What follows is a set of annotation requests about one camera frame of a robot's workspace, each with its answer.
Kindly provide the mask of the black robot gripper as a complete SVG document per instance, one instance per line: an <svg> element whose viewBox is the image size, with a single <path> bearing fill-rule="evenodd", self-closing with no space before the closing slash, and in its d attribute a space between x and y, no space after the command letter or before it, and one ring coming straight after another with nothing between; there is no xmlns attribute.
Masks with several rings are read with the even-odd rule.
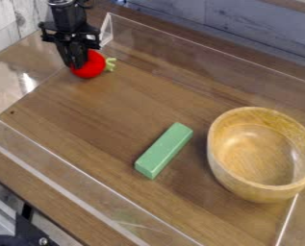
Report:
<svg viewBox="0 0 305 246"><path fill-rule="evenodd" d="M88 49L101 49L101 30L88 22L86 11L93 4L49 4L52 17L38 24L42 41L57 44L68 67L81 69L88 61Z"/></svg>

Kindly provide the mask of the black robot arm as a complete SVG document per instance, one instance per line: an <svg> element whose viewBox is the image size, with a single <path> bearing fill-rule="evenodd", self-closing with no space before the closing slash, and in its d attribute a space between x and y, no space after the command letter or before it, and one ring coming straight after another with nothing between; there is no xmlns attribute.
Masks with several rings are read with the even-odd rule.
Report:
<svg viewBox="0 0 305 246"><path fill-rule="evenodd" d="M38 27L42 41L53 43L68 67L81 69L88 62L88 51L101 48L101 29L88 23L86 11L94 8L94 0L48 0L52 21Z"/></svg>

